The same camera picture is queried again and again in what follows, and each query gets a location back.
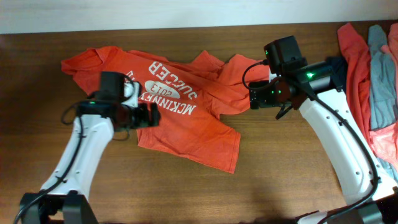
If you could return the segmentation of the orange soccer t-shirt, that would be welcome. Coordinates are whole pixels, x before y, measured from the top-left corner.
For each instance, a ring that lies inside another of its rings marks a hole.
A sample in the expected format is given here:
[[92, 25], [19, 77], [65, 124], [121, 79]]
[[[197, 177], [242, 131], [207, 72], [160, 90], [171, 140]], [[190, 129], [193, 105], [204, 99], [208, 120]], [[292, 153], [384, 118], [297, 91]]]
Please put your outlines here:
[[137, 131], [138, 145], [228, 173], [235, 171], [241, 135], [220, 116], [248, 110], [246, 84], [270, 74], [260, 60], [240, 54], [224, 62], [204, 51], [190, 63], [178, 63], [113, 46], [88, 49], [61, 65], [89, 94], [99, 88], [101, 72], [123, 73], [140, 83], [140, 101], [155, 103], [161, 119], [157, 127]]

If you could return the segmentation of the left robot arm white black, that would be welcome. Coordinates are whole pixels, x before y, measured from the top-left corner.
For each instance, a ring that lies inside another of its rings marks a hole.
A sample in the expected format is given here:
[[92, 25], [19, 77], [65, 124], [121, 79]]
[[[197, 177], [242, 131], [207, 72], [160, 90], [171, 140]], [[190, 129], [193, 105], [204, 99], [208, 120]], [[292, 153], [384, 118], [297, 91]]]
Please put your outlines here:
[[108, 143], [119, 131], [158, 126], [155, 103], [129, 106], [118, 101], [83, 100], [76, 111], [73, 131], [63, 155], [49, 179], [37, 193], [26, 193], [14, 223], [53, 223], [52, 215], [63, 213], [62, 223], [97, 223], [88, 202], [97, 166]]

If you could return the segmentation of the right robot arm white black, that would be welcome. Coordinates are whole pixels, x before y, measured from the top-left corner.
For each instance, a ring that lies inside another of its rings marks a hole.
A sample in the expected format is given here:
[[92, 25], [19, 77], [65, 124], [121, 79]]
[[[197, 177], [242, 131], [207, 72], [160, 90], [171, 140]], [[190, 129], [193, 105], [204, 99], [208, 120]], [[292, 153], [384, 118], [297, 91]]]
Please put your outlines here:
[[251, 109], [279, 107], [277, 118], [291, 109], [300, 111], [319, 138], [337, 174], [346, 206], [306, 213], [286, 223], [397, 223], [397, 184], [372, 154], [346, 96], [326, 63], [303, 60], [268, 65], [276, 77], [251, 82]]

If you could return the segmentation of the navy garment in pile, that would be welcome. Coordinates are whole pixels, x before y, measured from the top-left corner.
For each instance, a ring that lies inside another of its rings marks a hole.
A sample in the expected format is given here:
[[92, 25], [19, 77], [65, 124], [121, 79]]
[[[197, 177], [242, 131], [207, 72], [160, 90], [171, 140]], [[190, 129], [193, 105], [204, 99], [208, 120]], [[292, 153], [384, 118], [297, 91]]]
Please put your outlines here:
[[332, 67], [332, 80], [338, 90], [346, 92], [348, 64], [343, 57], [328, 57], [326, 63]]

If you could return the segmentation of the red shirt in pile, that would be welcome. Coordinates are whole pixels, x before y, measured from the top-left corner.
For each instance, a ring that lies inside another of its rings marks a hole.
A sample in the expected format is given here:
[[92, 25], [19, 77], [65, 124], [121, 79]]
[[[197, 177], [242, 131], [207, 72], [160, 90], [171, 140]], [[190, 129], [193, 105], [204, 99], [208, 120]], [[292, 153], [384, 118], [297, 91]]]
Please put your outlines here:
[[347, 23], [337, 31], [340, 52], [348, 69], [346, 97], [349, 109], [365, 140], [370, 131], [370, 62], [369, 47], [352, 24]]

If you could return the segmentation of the grey shirt in pile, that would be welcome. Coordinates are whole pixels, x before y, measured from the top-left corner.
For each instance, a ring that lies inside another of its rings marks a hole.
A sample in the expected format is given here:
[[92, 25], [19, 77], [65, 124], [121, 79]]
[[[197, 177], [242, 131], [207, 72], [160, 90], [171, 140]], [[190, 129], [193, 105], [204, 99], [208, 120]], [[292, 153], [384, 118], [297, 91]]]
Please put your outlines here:
[[396, 64], [381, 26], [369, 28], [368, 46], [371, 56], [370, 127], [377, 130], [397, 121]]

